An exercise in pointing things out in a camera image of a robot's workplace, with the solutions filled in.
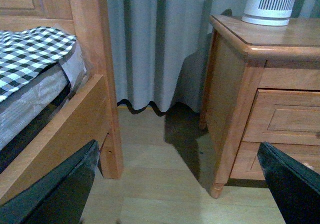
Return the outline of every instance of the black and white checkered sheet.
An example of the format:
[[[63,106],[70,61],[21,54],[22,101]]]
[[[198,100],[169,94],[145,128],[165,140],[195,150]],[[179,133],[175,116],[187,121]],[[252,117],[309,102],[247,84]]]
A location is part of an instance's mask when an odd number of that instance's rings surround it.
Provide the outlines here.
[[[0,102],[59,61],[75,41],[75,36],[49,27],[0,31]]]

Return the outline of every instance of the nightstand drawer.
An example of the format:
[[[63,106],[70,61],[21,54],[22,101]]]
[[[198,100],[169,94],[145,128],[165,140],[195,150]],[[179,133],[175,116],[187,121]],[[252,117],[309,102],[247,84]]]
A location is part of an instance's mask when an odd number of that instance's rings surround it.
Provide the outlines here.
[[[320,146],[272,144],[300,163],[307,163],[320,173]],[[260,143],[242,142],[230,178],[264,180],[257,152]]]
[[[257,91],[245,142],[320,145],[320,92]]]

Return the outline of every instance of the mattress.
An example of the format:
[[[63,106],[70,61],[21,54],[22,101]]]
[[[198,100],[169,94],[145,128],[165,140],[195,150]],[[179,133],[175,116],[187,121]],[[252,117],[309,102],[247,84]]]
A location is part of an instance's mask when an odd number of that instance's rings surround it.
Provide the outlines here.
[[[58,64],[0,103],[0,150],[25,128],[70,82],[75,91],[85,79],[78,44]]]

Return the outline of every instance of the nightstand leg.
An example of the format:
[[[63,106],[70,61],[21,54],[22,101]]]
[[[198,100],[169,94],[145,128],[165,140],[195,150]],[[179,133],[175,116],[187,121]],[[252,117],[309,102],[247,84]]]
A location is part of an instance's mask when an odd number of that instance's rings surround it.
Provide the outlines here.
[[[220,184],[220,183],[213,183],[213,185],[211,186],[211,189],[210,189],[210,195],[214,198],[214,199],[217,199],[219,198],[222,190],[223,190],[223,187],[224,187],[225,184]]]

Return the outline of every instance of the gray curtain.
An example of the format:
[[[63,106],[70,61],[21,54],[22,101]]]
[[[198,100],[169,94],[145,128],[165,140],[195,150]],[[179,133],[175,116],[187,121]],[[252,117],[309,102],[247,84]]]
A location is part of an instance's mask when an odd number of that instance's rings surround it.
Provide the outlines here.
[[[305,0],[299,1],[296,15]],[[209,16],[241,16],[246,2],[108,0],[117,101],[128,99],[134,109],[154,101],[162,112],[180,101],[198,112],[212,31]],[[319,17],[318,8],[311,13]]]

